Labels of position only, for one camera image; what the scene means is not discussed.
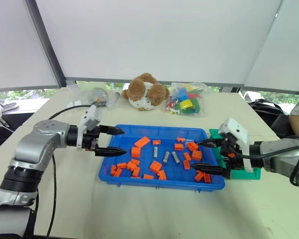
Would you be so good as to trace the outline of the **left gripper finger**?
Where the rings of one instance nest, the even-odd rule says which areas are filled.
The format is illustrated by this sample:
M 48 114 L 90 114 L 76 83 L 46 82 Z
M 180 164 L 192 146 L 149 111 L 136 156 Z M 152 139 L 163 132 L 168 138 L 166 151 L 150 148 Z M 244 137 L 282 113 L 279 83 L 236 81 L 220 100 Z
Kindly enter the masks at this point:
M 100 125 L 99 126 L 99 132 L 100 133 L 106 133 L 108 135 L 120 135 L 120 134 L 124 134 L 125 133 L 119 127 L 107 126 L 107 125 Z
M 100 157 L 115 157 L 127 153 L 125 150 L 118 147 L 106 147 L 106 148 L 98 147 L 94 152 L 95 152 L 95 156 L 100 156 Z

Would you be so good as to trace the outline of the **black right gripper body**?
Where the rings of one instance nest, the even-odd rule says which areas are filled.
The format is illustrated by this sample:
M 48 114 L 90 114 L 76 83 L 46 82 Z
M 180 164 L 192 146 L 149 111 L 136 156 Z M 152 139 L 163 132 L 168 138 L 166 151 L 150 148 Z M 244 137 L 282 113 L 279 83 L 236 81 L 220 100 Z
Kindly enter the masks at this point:
M 220 154 L 224 157 L 226 168 L 231 169 L 231 179 L 243 179 L 244 167 L 243 159 L 238 156 L 242 153 L 240 146 L 237 145 L 237 139 L 232 135 L 220 134 L 223 137 Z

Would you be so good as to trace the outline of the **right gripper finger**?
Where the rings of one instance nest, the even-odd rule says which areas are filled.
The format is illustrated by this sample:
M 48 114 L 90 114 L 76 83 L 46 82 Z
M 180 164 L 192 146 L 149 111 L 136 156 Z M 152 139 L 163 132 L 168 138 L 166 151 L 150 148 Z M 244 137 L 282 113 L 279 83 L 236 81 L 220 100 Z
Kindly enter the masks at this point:
M 226 169 L 220 166 L 204 163 L 195 163 L 191 164 L 190 167 L 203 173 L 226 176 Z
M 221 146 L 223 141 L 224 141 L 224 139 L 222 139 L 222 138 L 210 138 L 210 139 L 202 140 L 202 141 L 198 142 L 197 144 L 199 146 L 204 146 L 204 147 L 208 147 L 208 148 L 218 148 Z

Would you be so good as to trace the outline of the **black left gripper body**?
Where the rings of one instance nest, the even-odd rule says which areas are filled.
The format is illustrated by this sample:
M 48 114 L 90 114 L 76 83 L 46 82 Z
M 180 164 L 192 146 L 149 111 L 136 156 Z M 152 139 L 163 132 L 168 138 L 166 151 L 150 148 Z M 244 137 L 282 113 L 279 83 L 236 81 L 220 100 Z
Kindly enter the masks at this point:
M 100 135 L 100 127 L 97 126 L 92 130 L 87 130 L 83 133 L 82 148 L 86 151 L 96 152 L 98 149 L 98 140 Z

